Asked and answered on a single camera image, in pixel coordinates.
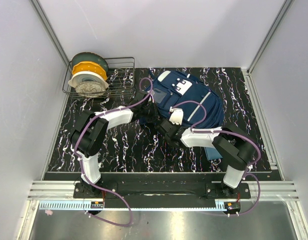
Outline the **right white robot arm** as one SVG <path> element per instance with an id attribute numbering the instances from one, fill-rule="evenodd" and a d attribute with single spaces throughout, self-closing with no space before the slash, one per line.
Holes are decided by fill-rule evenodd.
<path id="1" fill-rule="evenodd" d="M 210 129 L 195 129 L 162 120 L 157 126 L 165 141 L 173 147 L 212 148 L 227 165 L 221 185 L 222 195 L 232 198 L 239 192 L 238 185 L 246 176 L 248 166 L 256 163 L 261 153 L 258 146 L 235 124 Z"/>

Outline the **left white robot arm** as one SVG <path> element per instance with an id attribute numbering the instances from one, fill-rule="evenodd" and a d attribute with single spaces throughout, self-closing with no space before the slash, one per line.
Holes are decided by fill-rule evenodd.
<path id="1" fill-rule="evenodd" d="M 86 182 L 84 192 L 91 198 L 101 194 L 101 178 L 98 167 L 98 152 L 103 144 L 107 130 L 128 124 L 141 118 L 153 119 L 158 115 L 153 95 L 139 91 L 128 106 L 118 106 L 102 112 L 85 110 L 76 121 L 70 135 L 74 154 L 81 165 L 81 178 Z"/>

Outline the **navy blue student backpack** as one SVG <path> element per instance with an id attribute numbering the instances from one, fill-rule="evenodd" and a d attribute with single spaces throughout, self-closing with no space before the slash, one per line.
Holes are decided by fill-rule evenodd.
<path id="1" fill-rule="evenodd" d="M 192 74 L 165 70 L 153 77 L 152 85 L 161 120 L 169 120 L 169 110 L 174 107 L 184 112 L 183 127 L 212 129 L 223 125 L 221 98 Z"/>

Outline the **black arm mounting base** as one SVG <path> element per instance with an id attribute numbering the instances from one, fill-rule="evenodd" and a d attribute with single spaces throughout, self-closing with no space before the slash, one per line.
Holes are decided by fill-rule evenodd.
<path id="1" fill-rule="evenodd" d="M 207 208 L 214 207 L 215 200 L 234 202 L 249 200 L 251 194 L 247 183 L 231 189 L 223 183 L 223 173 L 103 173 L 97 186 L 83 180 L 75 184 L 76 199 L 104 198 L 107 208 L 125 208 L 116 196 L 121 195 L 136 209 Z"/>

